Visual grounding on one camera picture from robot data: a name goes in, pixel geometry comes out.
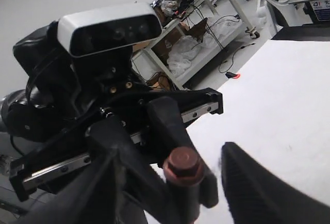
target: wire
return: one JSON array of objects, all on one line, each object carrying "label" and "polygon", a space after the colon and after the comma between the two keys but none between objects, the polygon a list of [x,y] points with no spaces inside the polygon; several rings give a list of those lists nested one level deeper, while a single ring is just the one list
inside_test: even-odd
[{"label": "wire", "polygon": [[232,67],[233,67],[233,65],[234,65],[234,56],[235,56],[235,54],[239,51],[239,50],[241,50],[241,49],[244,49],[244,48],[246,48],[246,47],[248,47],[248,46],[250,46],[250,45],[255,45],[256,43],[252,43],[252,44],[249,44],[249,45],[244,45],[244,46],[241,46],[241,47],[239,47],[238,49],[236,49],[236,51],[234,52],[234,54],[233,54],[233,56],[232,56],[232,63],[231,63],[231,65],[229,66],[229,68],[228,69],[226,69],[225,71],[221,71],[220,70],[220,67],[221,67],[221,65],[222,65],[222,63],[219,65],[219,67],[218,67],[218,71],[219,71],[219,73],[221,73],[221,74],[223,74],[223,73],[227,73]]},{"label": "wire", "polygon": [[133,62],[133,64],[134,64],[134,66],[135,66],[135,68],[136,68],[136,70],[137,70],[137,73],[139,74],[139,76],[144,80],[144,81],[146,81],[147,82],[147,80],[141,75],[141,72],[139,71],[139,69],[138,69],[138,67],[136,66],[136,64],[135,64],[135,62],[134,62],[134,60],[132,60],[132,62]]},{"label": "wire", "polygon": [[14,137],[12,135],[10,135],[10,144],[16,150],[16,152],[19,153],[21,156],[25,155],[19,148],[17,148],[17,146],[14,142]]},{"label": "wire", "polygon": [[190,29],[190,25],[189,25],[189,21],[188,21],[188,19],[187,19],[187,25],[188,25],[188,27],[189,27],[189,29]]},{"label": "wire", "polygon": [[[195,5],[191,5],[195,10],[198,10],[199,13],[196,11],[196,13],[200,16],[200,18],[203,20],[205,19],[205,17],[203,16],[201,10],[196,7]],[[207,31],[210,32],[211,36],[215,39],[216,43],[219,45],[220,49],[224,49],[225,47],[220,43],[220,41],[218,40],[217,36],[214,34],[214,32],[212,31],[212,29],[210,28],[210,26],[206,23],[206,27],[207,27]]]},{"label": "wire", "polygon": [[195,24],[192,22],[192,20],[190,19],[189,16],[187,17],[187,19],[188,19],[193,25],[195,25]]},{"label": "wire", "polygon": [[35,75],[32,77],[29,77],[27,80],[27,84],[25,87],[25,97],[28,105],[30,104],[30,99],[31,99],[31,92],[35,86],[36,80],[38,77],[47,69],[52,63],[54,63],[60,56],[62,56],[63,53],[58,54],[55,58],[53,58],[53,54],[56,54],[57,51],[56,49],[53,49],[41,63],[39,63],[35,68],[34,68],[34,73]]},{"label": "wire", "polygon": [[48,192],[43,192],[41,193],[38,197],[35,198],[35,200],[33,201],[33,203],[31,203],[30,207],[29,207],[29,210],[31,210],[31,208],[36,204],[36,202],[41,198],[43,197],[44,195],[48,194]]}]

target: black cable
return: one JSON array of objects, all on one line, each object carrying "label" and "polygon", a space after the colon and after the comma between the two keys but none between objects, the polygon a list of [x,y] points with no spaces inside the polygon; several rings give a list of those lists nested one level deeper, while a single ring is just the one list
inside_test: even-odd
[{"label": "black cable", "polygon": [[187,17],[187,19],[189,19],[189,21],[190,21],[193,25],[195,25],[195,24],[192,22],[192,20],[190,19],[189,16]]},{"label": "black cable", "polygon": [[215,25],[218,25],[218,24],[221,23],[221,22],[226,22],[226,21],[231,21],[231,22],[238,23],[238,22],[240,22],[240,19],[238,19],[237,21],[233,21],[233,20],[231,20],[231,19],[227,19],[227,20],[223,20],[223,21],[218,21],[218,22],[213,23],[210,27],[213,27],[213,26],[215,26]]},{"label": "black cable", "polygon": [[47,69],[52,63],[54,63],[60,56],[62,56],[63,53],[60,53],[56,55],[55,58],[53,58],[53,54],[57,54],[58,52],[53,49],[41,63],[39,63],[35,68],[34,68],[34,76],[30,76],[29,79],[27,80],[27,84],[25,87],[25,97],[28,105],[30,104],[30,99],[31,99],[31,92],[35,86],[36,80],[38,77]]},{"label": "black cable", "polygon": [[14,142],[14,137],[12,135],[10,135],[10,144],[16,150],[16,152],[19,153],[21,156],[25,155],[25,153],[23,153],[19,148],[17,148],[17,146]]},{"label": "black cable", "polygon": [[[195,5],[192,5],[192,7],[195,9],[195,10],[198,10],[199,13],[196,11],[196,13],[200,16],[200,18],[203,20],[205,19],[205,17],[203,16],[201,10],[196,7]],[[220,49],[224,49],[225,47],[220,43],[220,41],[218,40],[217,36],[214,34],[214,32],[211,30],[210,26],[206,23],[206,27],[207,27],[207,30],[211,33],[211,36],[215,39],[216,43],[219,45]]]},{"label": "black cable", "polygon": [[135,68],[136,68],[137,73],[139,74],[139,76],[140,76],[145,82],[147,82],[147,80],[141,75],[141,72],[139,71],[138,67],[136,66],[134,60],[132,60],[132,62],[133,62],[133,64],[134,64],[134,66],[135,66]]},{"label": "black cable", "polygon": [[31,210],[31,208],[36,204],[36,202],[41,198],[43,197],[44,195],[48,194],[48,192],[43,192],[41,193],[38,197],[35,198],[35,200],[33,201],[33,203],[31,203],[30,207],[29,207],[29,210]]},{"label": "black cable", "polygon": [[221,73],[221,74],[226,73],[226,72],[228,72],[228,71],[233,67],[233,65],[234,65],[234,56],[235,56],[236,52],[238,52],[238,51],[241,50],[241,49],[246,48],[247,46],[255,45],[255,44],[256,44],[256,43],[252,43],[252,44],[249,44],[249,45],[244,45],[244,46],[241,46],[241,47],[239,47],[238,49],[236,49],[236,51],[234,52],[234,54],[233,54],[233,56],[232,56],[232,63],[231,63],[231,65],[229,66],[229,68],[226,69],[225,71],[220,71],[220,67],[221,67],[221,65],[222,65],[222,63],[221,63],[221,64],[219,65],[219,67],[218,67],[218,71],[219,71],[219,73]]}]

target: cardboard box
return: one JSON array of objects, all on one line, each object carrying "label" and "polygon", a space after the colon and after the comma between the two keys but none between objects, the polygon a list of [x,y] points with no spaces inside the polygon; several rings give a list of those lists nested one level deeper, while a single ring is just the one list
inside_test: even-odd
[{"label": "cardboard box", "polygon": [[151,41],[145,41],[145,42],[141,42],[141,43],[133,45],[133,52],[146,48],[150,44],[150,42]]},{"label": "cardboard box", "polygon": [[162,24],[162,26],[164,26],[165,22],[166,22],[165,14],[163,13],[163,11],[161,11],[160,7],[155,7],[154,11],[155,11],[156,15],[158,16],[160,23]]},{"label": "cardboard box", "polygon": [[167,65],[167,59],[169,58],[169,52],[172,49],[172,46],[182,37],[182,34],[174,28],[169,32],[161,41],[159,41],[154,47],[154,53],[159,57],[159,59]]}]

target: bolt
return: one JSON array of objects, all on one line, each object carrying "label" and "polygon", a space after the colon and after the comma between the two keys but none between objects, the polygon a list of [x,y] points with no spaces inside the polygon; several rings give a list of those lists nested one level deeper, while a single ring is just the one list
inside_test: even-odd
[{"label": "bolt", "polygon": [[110,88],[110,93],[114,94],[115,92],[117,92],[117,88],[116,87],[111,87]]},{"label": "bolt", "polygon": [[69,168],[67,166],[64,166],[61,168],[62,173],[66,173],[68,170],[69,170]]},{"label": "bolt", "polygon": [[168,167],[177,177],[196,176],[200,164],[199,155],[188,147],[175,148],[168,158]]},{"label": "bolt", "polygon": [[133,83],[131,83],[130,81],[126,83],[125,87],[127,89],[130,89],[131,87],[133,87]]},{"label": "bolt", "polygon": [[90,157],[86,157],[85,159],[84,159],[84,163],[90,163],[91,162],[91,158]]}]

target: black plastic part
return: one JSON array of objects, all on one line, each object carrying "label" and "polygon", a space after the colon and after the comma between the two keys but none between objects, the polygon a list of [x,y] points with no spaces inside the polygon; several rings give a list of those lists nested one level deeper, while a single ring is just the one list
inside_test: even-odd
[{"label": "black plastic part", "polygon": [[[147,112],[154,132],[157,132],[159,137],[163,139],[165,147],[161,149],[167,152],[166,157],[174,148],[182,146],[193,148],[197,152],[182,122],[179,107],[175,100],[164,96],[150,101],[147,104]],[[205,164],[205,178],[200,185],[199,203],[211,208],[217,205],[218,202],[217,178]]]},{"label": "black plastic part", "polygon": [[56,198],[16,223],[114,223],[116,206],[123,198],[119,190],[122,174],[118,154],[100,155]]},{"label": "black plastic part", "polygon": [[166,181],[173,194],[174,201],[180,211],[180,223],[192,224],[200,215],[200,184],[178,186]]},{"label": "black plastic part", "polygon": [[179,211],[172,194],[159,175],[144,160],[134,146],[121,120],[111,116],[93,124],[87,132],[91,148],[96,154],[104,150],[117,150],[126,178],[123,191],[126,196],[149,212],[160,223],[179,224]]},{"label": "black plastic part", "polygon": [[330,223],[328,206],[271,174],[235,143],[222,147],[221,175],[236,224]]},{"label": "black plastic part", "polygon": [[[170,153],[168,149],[162,149],[167,141],[164,140],[163,143],[159,143],[159,133],[153,132],[148,128],[151,126],[151,121],[145,110],[149,101],[163,96],[171,96],[177,101],[179,104],[179,113],[177,115],[179,116],[180,112],[185,112],[212,101],[218,102],[219,104],[219,108],[212,112],[212,114],[223,113],[222,94],[212,89],[177,92],[127,91],[114,96],[109,101],[105,101],[106,104],[103,106],[111,107],[111,112],[125,121],[125,129],[130,134],[139,131],[145,133],[143,138],[146,141],[146,145],[138,145],[138,147],[143,158],[150,164],[158,163],[162,165],[163,161]],[[140,100],[143,100],[142,105],[138,104]],[[23,180],[31,176],[32,173],[86,152],[88,146],[85,141],[84,133],[90,125],[99,121],[101,118],[99,109],[96,109],[94,112],[72,123],[67,129],[60,131],[57,135],[45,142],[42,147],[12,162],[10,182],[18,198],[21,201],[27,200],[28,196],[36,190],[34,189],[33,191],[27,192],[22,186]],[[190,123],[182,123],[181,126],[186,128],[189,124]],[[80,171],[76,171],[62,176],[48,182],[46,187],[41,186],[40,188],[46,191],[50,191],[51,189],[51,193],[57,193],[79,173]]]},{"label": "black plastic part", "polygon": [[234,73],[229,72],[229,71],[226,72],[226,77],[227,77],[228,79],[231,79],[231,78],[236,77],[236,76],[237,76],[237,74],[234,74]]}]

